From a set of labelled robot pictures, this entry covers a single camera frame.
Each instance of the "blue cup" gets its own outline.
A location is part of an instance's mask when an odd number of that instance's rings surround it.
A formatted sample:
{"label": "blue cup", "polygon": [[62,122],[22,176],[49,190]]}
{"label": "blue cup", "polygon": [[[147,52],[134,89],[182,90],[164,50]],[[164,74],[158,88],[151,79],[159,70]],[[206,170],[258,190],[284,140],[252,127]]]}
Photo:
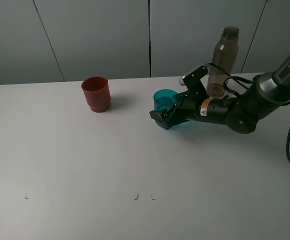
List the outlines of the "blue cup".
{"label": "blue cup", "polygon": [[177,92],[170,89],[162,89],[154,94],[154,108],[156,111],[169,111],[176,103],[179,102],[179,95]]}

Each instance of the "gray wall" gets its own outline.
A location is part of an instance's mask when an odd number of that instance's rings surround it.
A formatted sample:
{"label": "gray wall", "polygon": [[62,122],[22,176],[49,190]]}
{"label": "gray wall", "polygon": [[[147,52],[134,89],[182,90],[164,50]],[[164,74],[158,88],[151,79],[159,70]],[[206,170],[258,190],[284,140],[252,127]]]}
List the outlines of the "gray wall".
{"label": "gray wall", "polygon": [[0,0],[0,85],[63,81],[30,0]]}
{"label": "gray wall", "polygon": [[244,73],[274,71],[290,54],[290,1],[268,1]]}
{"label": "gray wall", "polygon": [[148,0],[36,0],[66,81],[149,77]]}
{"label": "gray wall", "polygon": [[240,28],[233,73],[240,73],[265,0],[156,0],[150,3],[153,77],[179,76],[208,63],[224,27]]}

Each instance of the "brown bottle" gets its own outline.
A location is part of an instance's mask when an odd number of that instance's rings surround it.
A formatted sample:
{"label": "brown bottle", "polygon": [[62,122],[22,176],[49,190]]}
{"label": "brown bottle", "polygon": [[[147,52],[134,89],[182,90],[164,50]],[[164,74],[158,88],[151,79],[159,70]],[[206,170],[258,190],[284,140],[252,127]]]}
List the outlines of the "brown bottle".
{"label": "brown bottle", "polygon": [[[225,27],[214,50],[213,64],[221,67],[229,74],[231,73],[238,54],[238,33],[239,29],[234,26]],[[216,99],[223,97],[225,93],[223,84],[226,78],[226,74],[212,66],[210,68],[206,88],[207,94]]]}

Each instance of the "cup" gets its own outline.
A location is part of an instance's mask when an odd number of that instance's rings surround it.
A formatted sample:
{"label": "cup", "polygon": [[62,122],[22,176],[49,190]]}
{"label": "cup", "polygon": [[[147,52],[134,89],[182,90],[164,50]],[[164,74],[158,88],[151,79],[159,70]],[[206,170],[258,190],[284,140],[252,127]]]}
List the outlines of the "cup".
{"label": "cup", "polygon": [[162,89],[154,94],[154,108],[156,111],[169,111],[176,103],[179,102],[179,95],[177,92],[170,89]]}
{"label": "cup", "polygon": [[84,80],[81,84],[90,109],[95,113],[103,113],[110,107],[110,92],[108,80],[101,76],[94,76]]}

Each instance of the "plastic bottle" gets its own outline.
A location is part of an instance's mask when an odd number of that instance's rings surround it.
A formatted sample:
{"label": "plastic bottle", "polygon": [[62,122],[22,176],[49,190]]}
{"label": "plastic bottle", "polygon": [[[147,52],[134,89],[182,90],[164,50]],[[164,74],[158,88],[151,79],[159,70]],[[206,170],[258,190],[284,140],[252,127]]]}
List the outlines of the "plastic bottle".
{"label": "plastic bottle", "polygon": [[[225,27],[214,50],[213,64],[221,67],[229,74],[231,73],[238,54],[238,33],[239,29],[234,26]],[[207,94],[212,98],[223,97],[225,93],[223,84],[227,77],[228,76],[222,71],[212,66],[206,88]]]}

